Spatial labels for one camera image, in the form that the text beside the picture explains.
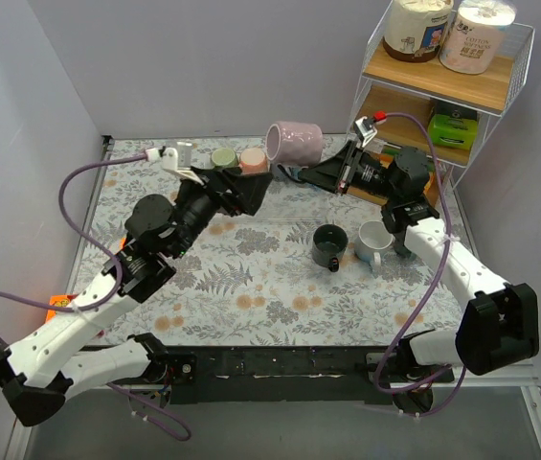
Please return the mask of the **lilac mug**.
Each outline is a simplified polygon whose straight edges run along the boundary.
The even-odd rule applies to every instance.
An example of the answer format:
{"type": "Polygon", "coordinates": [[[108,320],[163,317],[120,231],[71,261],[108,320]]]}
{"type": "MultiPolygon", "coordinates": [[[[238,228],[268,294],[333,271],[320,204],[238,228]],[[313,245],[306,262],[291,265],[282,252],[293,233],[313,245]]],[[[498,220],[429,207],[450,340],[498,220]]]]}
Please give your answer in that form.
{"type": "Polygon", "coordinates": [[[321,161],[324,138],[315,124],[278,121],[266,133],[267,158],[272,164],[310,167],[321,161]]]}

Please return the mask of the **white and blue mug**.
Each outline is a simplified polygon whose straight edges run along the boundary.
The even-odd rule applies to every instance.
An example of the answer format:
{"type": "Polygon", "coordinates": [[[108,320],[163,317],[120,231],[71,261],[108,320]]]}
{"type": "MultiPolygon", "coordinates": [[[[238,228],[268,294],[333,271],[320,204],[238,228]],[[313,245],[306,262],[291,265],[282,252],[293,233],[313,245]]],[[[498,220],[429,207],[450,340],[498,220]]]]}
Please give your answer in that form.
{"type": "Polygon", "coordinates": [[[358,229],[354,246],[359,260],[372,268],[379,268],[385,253],[393,248],[394,236],[389,233],[381,220],[369,220],[358,229]]]}

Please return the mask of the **dark grey mug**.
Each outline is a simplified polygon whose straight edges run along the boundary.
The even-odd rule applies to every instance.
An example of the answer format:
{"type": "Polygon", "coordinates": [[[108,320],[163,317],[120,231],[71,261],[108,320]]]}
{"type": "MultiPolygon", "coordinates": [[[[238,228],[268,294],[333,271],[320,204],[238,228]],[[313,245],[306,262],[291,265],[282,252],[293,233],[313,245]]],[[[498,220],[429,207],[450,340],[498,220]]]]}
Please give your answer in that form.
{"type": "Polygon", "coordinates": [[[311,257],[319,266],[335,273],[349,243],[346,231],[334,224],[318,227],[312,239],[311,257]]]}

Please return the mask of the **grey-blue mug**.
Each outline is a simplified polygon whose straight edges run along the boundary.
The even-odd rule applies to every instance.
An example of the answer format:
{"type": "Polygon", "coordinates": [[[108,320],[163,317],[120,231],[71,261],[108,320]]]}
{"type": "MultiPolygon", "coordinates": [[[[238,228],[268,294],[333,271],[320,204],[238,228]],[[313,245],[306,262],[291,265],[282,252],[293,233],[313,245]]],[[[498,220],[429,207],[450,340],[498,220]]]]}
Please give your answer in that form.
{"type": "Polygon", "coordinates": [[[410,258],[412,251],[405,245],[405,234],[405,231],[394,234],[394,252],[401,258],[410,258]]]}

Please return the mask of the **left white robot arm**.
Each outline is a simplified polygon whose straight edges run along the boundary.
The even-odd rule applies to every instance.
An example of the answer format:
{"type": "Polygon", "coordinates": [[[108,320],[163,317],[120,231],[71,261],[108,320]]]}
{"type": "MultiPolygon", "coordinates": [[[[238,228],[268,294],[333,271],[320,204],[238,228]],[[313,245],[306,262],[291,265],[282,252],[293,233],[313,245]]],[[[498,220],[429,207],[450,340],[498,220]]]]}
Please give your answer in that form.
{"type": "Polygon", "coordinates": [[[162,288],[176,273],[169,260],[183,257],[216,214],[254,215],[271,181],[269,172],[192,168],[175,201],[141,198],[125,222],[125,245],[92,282],[51,321],[0,344],[0,387],[20,423],[39,425],[67,400],[116,380],[160,381],[169,353],[152,333],[95,352],[82,347],[162,288]]]}

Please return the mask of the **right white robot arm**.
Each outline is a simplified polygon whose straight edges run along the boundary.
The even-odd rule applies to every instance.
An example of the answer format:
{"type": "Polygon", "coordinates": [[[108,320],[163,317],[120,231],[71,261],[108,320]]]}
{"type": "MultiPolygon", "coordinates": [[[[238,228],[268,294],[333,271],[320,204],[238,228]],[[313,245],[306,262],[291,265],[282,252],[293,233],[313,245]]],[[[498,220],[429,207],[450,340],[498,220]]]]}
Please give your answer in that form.
{"type": "Polygon", "coordinates": [[[454,240],[449,219],[442,218],[425,196],[430,174],[422,150],[404,148],[382,166],[349,140],[336,155],[303,169],[299,178],[331,193],[355,187],[385,196],[381,216],[395,238],[395,252],[415,254],[439,270],[462,307],[456,331],[412,334],[399,341],[396,367],[404,379],[422,379],[432,365],[448,364],[480,376],[538,354],[534,290],[493,273],[454,240]]]}

